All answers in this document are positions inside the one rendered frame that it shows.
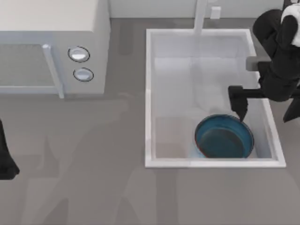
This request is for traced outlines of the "blue bowl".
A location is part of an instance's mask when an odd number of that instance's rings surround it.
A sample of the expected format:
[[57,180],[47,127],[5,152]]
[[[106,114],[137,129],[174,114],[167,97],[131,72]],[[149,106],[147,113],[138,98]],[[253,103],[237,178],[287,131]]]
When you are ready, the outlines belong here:
[[249,126],[227,114],[205,117],[195,127],[193,138],[204,158],[248,158],[255,146]]

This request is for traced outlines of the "white sink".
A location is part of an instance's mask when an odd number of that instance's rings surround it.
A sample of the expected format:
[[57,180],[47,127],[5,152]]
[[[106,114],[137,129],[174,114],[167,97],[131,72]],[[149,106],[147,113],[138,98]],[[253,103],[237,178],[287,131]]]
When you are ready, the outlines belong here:
[[251,99],[245,123],[255,145],[248,158],[205,158],[195,128],[210,115],[232,115],[227,89],[258,86],[246,68],[256,51],[248,29],[146,31],[145,166],[147,168],[284,168],[285,157],[267,99]]

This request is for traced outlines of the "tall white tap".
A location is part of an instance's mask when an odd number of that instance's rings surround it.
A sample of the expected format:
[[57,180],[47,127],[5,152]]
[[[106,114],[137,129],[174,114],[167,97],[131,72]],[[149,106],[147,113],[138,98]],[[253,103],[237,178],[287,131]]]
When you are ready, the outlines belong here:
[[194,34],[200,36],[203,29],[206,9],[210,0],[196,0],[195,6],[195,20],[194,20]]

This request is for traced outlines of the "small round microwave knob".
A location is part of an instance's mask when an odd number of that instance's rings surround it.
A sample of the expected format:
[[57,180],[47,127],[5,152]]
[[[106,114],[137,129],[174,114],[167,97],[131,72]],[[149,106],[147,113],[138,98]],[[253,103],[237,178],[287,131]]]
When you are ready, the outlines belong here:
[[88,68],[79,68],[73,71],[73,77],[80,82],[89,82],[94,78],[94,73]]

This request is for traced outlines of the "pale microwave oven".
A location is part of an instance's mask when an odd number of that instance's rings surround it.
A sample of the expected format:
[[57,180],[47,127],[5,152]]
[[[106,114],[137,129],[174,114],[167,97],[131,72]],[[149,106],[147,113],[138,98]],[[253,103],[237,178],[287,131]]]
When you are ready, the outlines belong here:
[[[1,30],[52,32],[65,97],[104,93],[111,31],[108,0],[0,0]],[[90,52],[88,61],[68,57],[68,49],[76,46]],[[73,71],[79,68],[90,69],[94,78],[76,80]]]

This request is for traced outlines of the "large round microwave knob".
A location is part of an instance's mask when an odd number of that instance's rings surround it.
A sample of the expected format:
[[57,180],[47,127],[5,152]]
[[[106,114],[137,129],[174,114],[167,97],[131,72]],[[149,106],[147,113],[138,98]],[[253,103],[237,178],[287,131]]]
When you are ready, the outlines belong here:
[[68,57],[75,62],[83,63],[89,60],[90,52],[81,46],[71,47],[68,49]]

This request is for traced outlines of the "microwave oven door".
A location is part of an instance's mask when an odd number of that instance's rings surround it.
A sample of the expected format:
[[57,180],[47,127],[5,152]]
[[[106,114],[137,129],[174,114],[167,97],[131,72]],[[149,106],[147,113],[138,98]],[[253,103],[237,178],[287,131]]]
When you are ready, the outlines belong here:
[[53,60],[63,84],[56,38],[52,32],[0,31],[0,95],[58,95],[43,53],[43,44],[51,45]]

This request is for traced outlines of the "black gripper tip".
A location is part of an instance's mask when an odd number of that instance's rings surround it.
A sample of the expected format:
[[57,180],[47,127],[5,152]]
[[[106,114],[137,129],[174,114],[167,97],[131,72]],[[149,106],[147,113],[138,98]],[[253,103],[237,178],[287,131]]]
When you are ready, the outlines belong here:
[[20,169],[13,160],[5,138],[5,132],[0,119],[0,180],[13,180]]

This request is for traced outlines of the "white wall socket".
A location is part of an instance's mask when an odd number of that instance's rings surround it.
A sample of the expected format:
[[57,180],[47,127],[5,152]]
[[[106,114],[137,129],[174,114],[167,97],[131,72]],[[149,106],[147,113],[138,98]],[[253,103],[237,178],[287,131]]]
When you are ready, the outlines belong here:
[[220,19],[220,17],[221,17],[221,7],[219,6],[211,7],[210,19],[217,20]]

